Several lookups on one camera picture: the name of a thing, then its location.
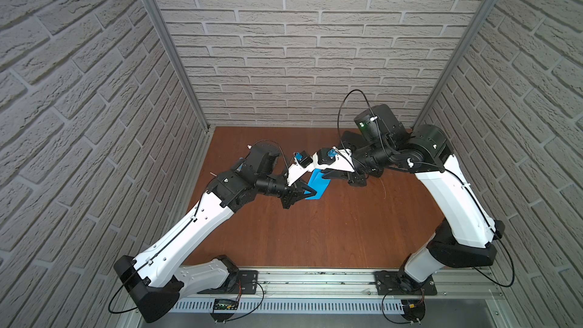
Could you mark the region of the blue square paper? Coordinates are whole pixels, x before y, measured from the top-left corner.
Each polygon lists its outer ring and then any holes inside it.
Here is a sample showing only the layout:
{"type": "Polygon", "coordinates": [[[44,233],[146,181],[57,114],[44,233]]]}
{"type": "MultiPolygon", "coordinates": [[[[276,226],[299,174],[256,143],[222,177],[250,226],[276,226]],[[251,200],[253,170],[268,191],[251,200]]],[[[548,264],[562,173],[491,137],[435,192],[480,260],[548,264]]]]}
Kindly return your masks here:
{"type": "Polygon", "coordinates": [[[315,193],[306,191],[305,194],[309,195],[309,197],[307,197],[307,200],[320,200],[323,197],[324,192],[331,183],[330,179],[325,179],[323,176],[324,174],[321,169],[315,169],[311,173],[308,186],[314,189],[315,193]]]}

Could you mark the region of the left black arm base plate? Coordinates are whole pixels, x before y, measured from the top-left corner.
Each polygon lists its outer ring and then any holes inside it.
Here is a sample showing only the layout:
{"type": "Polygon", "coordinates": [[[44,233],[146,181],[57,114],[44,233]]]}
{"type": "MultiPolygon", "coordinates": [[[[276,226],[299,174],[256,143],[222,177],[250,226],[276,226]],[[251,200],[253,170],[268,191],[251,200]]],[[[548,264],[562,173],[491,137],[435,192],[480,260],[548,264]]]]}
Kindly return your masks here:
{"type": "Polygon", "coordinates": [[[200,295],[254,295],[257,291],[257,270],[239,270],[230,273],[219,288],[206,289],[200,295]]]}

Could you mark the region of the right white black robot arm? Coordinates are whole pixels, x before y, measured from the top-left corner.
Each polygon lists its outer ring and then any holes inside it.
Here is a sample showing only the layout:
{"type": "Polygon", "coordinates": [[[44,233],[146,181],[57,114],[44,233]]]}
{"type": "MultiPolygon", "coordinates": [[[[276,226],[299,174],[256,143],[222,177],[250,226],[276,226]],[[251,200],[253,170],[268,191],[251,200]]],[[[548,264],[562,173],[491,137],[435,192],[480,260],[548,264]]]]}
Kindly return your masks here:
{"type": "Polygon", "coordinates": [[[444,215],[431,239],[410,255],[396,275],[404,292],[416,292],[443,267],[493,265],[505,225],[490,217],[459,167],[445,133],[435,125],[408,132],[387,105],[357,115],[358,133],[341,136],[341,148],[324,148],[316,164],[324,179],[345,179],[364,186],[368,177],[391,169],[411,173],[421,181],[444,215]]]}

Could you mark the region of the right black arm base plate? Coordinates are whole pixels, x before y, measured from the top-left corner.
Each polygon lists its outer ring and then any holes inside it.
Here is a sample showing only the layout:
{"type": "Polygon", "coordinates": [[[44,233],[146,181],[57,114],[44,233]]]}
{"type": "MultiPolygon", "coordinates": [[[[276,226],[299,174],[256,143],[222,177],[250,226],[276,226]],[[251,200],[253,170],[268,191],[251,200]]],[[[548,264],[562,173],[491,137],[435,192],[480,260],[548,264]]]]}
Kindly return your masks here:
{"type": "Polygon", "coordinates": [[[436,296],[437,287],[432,276],[423,283],[416,282],[400,270],[373,272],[378,296],[436,296]]]}

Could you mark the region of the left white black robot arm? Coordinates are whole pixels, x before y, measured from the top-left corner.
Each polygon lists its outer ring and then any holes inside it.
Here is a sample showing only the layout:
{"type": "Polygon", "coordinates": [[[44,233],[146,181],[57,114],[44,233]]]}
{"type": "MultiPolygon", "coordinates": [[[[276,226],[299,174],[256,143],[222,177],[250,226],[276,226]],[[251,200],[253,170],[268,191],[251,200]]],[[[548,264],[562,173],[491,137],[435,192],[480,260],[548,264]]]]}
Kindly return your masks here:
{"type": "Polygon", "coordinates": [[[214,229],[258,194],[279,198],[285,208],[317,194],[301,177],[314,171],[328,153],[301,152],[276,175],[279,155],[279,148],[271,144],[251,146],[245,158],[210,181],[199,202],[159,241],[135,257],[124,255],[115,262],[123,288],[147,323],[159,320],[189,294],[240,293],[239,269],[227,256],[193,267],[182,264],[214,229]]]}

